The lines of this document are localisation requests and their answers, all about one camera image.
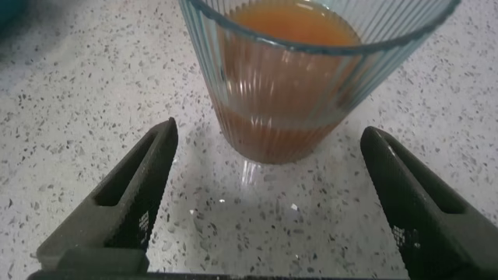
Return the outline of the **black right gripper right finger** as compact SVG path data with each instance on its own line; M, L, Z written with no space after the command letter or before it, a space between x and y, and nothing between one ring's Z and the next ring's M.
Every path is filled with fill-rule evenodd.
M493 223L386 131L360 148L410 278L497 277Z

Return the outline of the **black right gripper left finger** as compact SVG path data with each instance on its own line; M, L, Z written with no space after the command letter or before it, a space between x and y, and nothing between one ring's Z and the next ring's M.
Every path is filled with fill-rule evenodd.
M41 267L56 268L76 248L147 251L177 146L172 117L148 130L38 247Z

